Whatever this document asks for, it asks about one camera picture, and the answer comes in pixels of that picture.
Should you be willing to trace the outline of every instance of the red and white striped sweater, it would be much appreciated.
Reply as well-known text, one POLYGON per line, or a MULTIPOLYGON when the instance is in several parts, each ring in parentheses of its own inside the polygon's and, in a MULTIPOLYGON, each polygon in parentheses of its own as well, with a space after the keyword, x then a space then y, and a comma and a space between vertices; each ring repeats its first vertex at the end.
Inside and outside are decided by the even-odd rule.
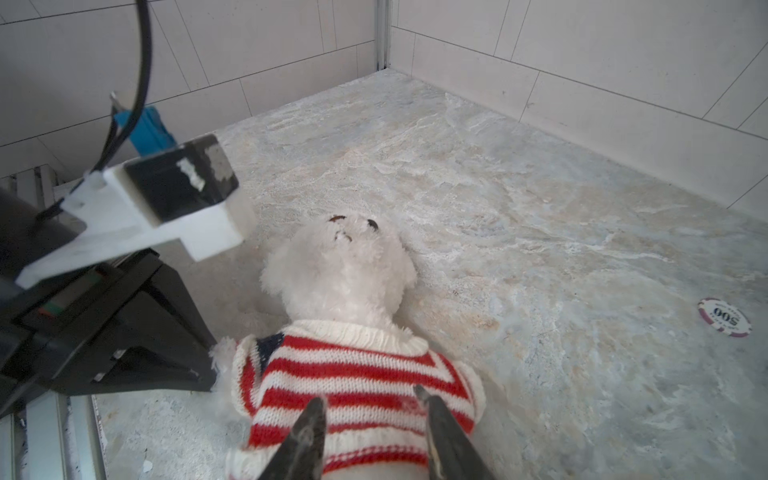
POLYGON ((470 433, 485 408, 479 377, 400 330, 301 320, 237 346, 233 399, 250 438, 227 456, 227 477, 255 480, 311 398, 327 401, 323 473, 408 462, 427 466, 425 411, 413 386, 440 395, 470 433))

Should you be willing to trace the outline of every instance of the poker chip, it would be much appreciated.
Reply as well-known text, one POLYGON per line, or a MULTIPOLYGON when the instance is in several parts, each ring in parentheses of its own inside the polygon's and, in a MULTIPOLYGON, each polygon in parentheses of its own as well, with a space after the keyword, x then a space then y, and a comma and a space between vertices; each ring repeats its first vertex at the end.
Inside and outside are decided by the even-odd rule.
POLYGON ((699 302, 699 314, 718 332, 728 336, 747 336, 752 324, 739 309, 717 298, 705 298, 699 302))

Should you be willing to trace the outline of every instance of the navy blue patch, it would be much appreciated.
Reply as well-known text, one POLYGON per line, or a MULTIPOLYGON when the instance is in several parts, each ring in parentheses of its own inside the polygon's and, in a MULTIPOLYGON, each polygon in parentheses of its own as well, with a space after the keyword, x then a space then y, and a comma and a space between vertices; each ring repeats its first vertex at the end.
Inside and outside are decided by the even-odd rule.
POLYGON ((259 352, 259 370, 261 375, 264 375, 266 365, 270 361, 270 357, 281 345, 283 345, 283 339, 285 335, 282 333, 275 333, 272 336, 266 338, 257 339, 256 350, 259 352))

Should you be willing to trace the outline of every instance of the stuffed animal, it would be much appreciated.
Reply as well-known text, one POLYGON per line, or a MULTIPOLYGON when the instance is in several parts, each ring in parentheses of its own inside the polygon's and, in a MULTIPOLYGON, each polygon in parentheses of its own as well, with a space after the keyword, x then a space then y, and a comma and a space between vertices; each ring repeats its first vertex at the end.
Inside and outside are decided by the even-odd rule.
POLYGON ((227 478, 256 480, 311 398, 327 405, 323 478, 428 478, 426 417, 413 386, 442 397, 468 434, 485 394, 467 365, 392 321, 416 271, 395 227, 329 215, 271 253, 263 288, 290 325, 214 349, 221 384, 251 421, 227 478))

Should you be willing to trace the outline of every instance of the sweater collar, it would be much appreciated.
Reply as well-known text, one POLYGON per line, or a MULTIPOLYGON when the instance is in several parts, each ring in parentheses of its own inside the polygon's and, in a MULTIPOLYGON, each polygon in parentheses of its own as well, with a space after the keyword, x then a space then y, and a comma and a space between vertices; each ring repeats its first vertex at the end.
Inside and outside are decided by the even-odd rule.
POLYGON ((421 356, 429 351, 426 340, 394 325, 392 330, 384 330, 334 320, 296 320, 283 333, 393 355, 421 356))

